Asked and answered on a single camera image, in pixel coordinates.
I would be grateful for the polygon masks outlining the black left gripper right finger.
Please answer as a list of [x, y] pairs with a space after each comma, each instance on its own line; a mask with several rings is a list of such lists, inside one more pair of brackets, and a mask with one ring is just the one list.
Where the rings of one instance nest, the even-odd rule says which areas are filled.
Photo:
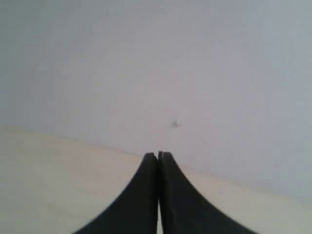
[[164, 234], [254, 234], [210, 203], [170, 152], [158, 152], [159, 205]]

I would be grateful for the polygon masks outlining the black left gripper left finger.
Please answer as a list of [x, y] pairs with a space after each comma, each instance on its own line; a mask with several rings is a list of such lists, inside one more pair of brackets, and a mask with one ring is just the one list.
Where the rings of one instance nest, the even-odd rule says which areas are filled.
[[122, 193], [79, 234], [156, 234], [158, 221], [157, 158], [146, 153]]

